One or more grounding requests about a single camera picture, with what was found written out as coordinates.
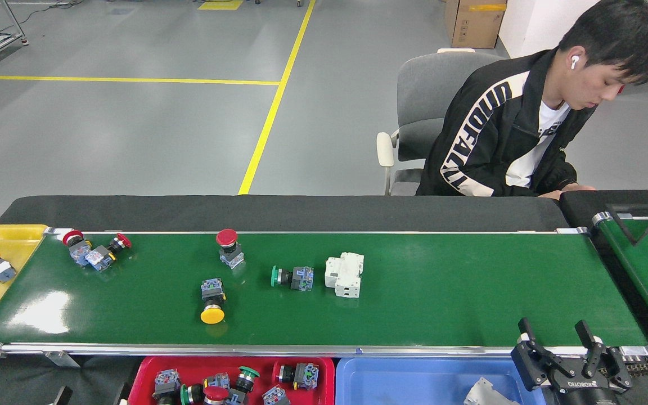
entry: gray floor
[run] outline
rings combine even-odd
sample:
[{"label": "gray floor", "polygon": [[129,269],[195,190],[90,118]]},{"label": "gray floor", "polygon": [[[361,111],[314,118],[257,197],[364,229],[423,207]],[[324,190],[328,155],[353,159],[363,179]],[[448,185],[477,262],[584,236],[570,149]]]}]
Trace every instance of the gray floor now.
[{"label": "gray floor", "polygon": [[[0,75],[277,82],[310,1],[84,0],[33,15]],[[20,20],[46,7],[11,4]],[[380,194],[375,134],[396,129],[401,64],[448,46],[443,6],[316,0],[249,192]],[[236,194],[276,90],[0,80],[0,214],[26,195]],[[568,155],[583,183],[648,188],[648,85],[602,105]]]}]

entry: white wall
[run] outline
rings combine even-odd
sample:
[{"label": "white wall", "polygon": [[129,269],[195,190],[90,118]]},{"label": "white wall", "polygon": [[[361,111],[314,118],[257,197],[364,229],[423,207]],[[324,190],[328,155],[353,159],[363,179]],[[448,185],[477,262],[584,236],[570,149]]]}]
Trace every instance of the white wall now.
[{"label": "white wall", "polygon": [[598,0],[509,0],[499,39],[511,57],[559,43],[581,13]]}]

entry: plastic bin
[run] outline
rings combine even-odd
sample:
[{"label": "plastic bin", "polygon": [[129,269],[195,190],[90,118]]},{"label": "plastic bin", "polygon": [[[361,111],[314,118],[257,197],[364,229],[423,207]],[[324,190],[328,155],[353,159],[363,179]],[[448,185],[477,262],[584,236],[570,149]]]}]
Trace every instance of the plastic bin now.
[{"label": "plastic bin", "polygon": [[546,405],[540,390],[524,388],[511,359],[343,358],[336,367],[336,405],[462,405],[484,377],[521,405]]},{"label": "plastic bin", "polygon": [[[294,390],[290,382],[278,382],[276,375],[281,366],[296,366],[299,362],[311,362],[319,367],[316,389]],[[285,390],[286,397],[295,405],[334,405],[334,363],[326,357],[146,357],[129,393],[129,405],[156,405],[151,394],[154,378],[160,371],[177,369],[187,386],[201,384],[206,377],[226,372],[233,384],[239,366],[253,368],[260,374],[254,381],[254,390],[247,396],[247,405],[263,405],[262,394],[275,385]]]}]

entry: yellow floor line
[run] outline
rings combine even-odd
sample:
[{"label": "yellow floor line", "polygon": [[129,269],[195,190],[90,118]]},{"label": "yellow floor line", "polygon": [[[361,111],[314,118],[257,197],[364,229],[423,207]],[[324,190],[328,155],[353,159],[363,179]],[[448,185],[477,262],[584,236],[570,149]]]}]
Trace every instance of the yellow floor line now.
[{"label": "yellow floor line", "polygon": [[208,1],[201,5],[197,10],[238,10],[239,6],[244,3],[244,0],[224,0],[224,1]]},{"label": "yellow floor line", "polygon": [[281,103],[281,97],[284,95],[284,90],[286,89],[286,82],[289,81],[291,68],[294,66],[296,54],[299,53],[299,46],[301,46],[302,39],[304,38],[304,33],[307,30],[307,25],[309,25],[309,18],[311,18],[315,3],[316,0],[311,0],[311,2],[309,2],[307,13],[304,15],[304,21],[301,22],[301,26],[299,27],[299,34],[296,35],[296,40],[294,41],[294,46],[291,49],[289,60],[286,62],[286,67],[283,70],[283,74],[281,75],[280,84],[277,87],[277,94],[275,94],[274,96],[272,107],[269,108],[267,120],[264,122],[264,128],[262,128],[262,133],[259,134],[259,140],[256,142],[254,155],[252,155],[251,160],[249,161],[249,167],[246,170],[246,174],[244,174],[244,180],[242,180],[241,182],[241,187],[239,187],[240,195],[249,194],[251,183],[254,180],[254,175],[257,173],[257,167],[259,167],[259,161],[262,159],[262,153],[264,152],[264,147],[267,145],[269,133],[270,131],[272,131],[273,122],[275,122],[275,118],[277,117],[278,106]]},{"label": "yellow floor line", "polygon": [[280,82],[262,82],[261,80],[157,79],[157,78],[147,78],[147,77],[136,78],[136,77],[0,76],[0,80],[49,80],[50,82],[252,84],[256,86],[280,85]]}]

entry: gray chair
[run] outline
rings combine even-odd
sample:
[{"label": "gray chair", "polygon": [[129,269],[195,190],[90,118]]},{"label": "gray chair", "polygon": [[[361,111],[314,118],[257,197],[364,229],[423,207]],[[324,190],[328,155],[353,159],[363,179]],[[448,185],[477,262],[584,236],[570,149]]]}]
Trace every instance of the gray chair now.
[{"label": "gray chair", "polygon": [[[475,53],[471,49],[440,49],[439,53],[407,61],[397,77],[397,116],[399,129],[391,136],[376,136],[379,164],[385,168],[385,195],[414,195],[419,187],[424,160],[439,133],[449,103],[471,72],[501,57]],[[394,149],[398,166],[416,166],[394,172]]]}]

